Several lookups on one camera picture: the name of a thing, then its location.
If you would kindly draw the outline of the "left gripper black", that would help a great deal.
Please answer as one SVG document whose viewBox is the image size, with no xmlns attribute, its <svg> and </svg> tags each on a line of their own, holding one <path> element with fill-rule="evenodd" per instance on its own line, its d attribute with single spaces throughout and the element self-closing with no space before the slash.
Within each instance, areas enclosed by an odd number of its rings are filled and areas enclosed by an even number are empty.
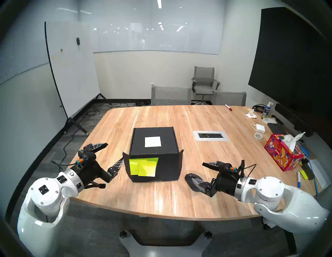
<svg viewBox="0 0 332 257">
<path fill-rule="evenodd" d="M 108 146 L 107 143 L 97 143 L 86 145 L 82 152 L 96 153 Z M 100 167 L 96 160 L 86 163 L 84 166 L 78 166 L 78 164 L 71 167 L 71 169 L 79 176 L 83 183 L 84 189 L 100 188 L 105 189 L 106 184 L 98 184 L 94 182 L 95 179 L 101 178 L 106 183 L 112 181 L 117 175 L 123 164 L 123 158 L 118 160 L 113 166 L 108 168 L 107 173 Z"/>
</svg>

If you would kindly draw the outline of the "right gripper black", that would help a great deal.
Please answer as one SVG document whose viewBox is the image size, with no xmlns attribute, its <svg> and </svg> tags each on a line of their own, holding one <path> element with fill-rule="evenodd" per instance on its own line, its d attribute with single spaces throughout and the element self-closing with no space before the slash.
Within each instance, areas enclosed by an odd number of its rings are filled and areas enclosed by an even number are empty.
<svg viewBox="0 0 332 257">
<path fill-rule="evenodd" d="M 224 163 L 220 161 L 203 162 L 202 166 L 214 171 L 223 171 L 224 169 Z M 192 190 L 202 193 L 206 193 L 208 190 L 209 197 L 213 197 L 217 192 L 223 192 L 234 197 L 239 179 L 240 175 L 235 172 L 219 172 L 210 183 L 203 181 L 201 178 L 192 178 Z"/>
</svg>

